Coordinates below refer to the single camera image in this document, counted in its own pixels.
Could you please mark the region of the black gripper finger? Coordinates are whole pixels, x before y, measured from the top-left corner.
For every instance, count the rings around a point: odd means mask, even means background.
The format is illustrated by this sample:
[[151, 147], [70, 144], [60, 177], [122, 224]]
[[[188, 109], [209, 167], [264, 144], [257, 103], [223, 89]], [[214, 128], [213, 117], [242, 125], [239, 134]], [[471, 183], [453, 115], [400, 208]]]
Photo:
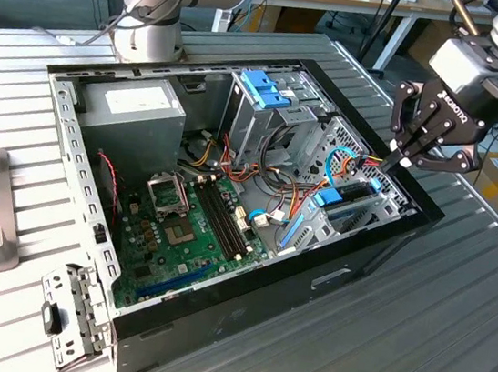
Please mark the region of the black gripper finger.
[[[427, 119], [417, 116], [397, 133], [397, 149], [401, 160], [426, 171], [467, 173], [481, 166], [477, 146], [486, 136], [486, 130], [475, 124], [464, 126], [449, 118]], [[450, 157], [435, 156], [431, 151], [438, 146], [458, 146]]]
[[423, 87], [410, 81], [397, 87], [390, 125], [394, 138], [390, 141], [391, 153], [382, 162], [383, 168], [411, 166], [412, 159], [432, 141], [426, 125], [439, 112], [440, 103], [425, 97]]

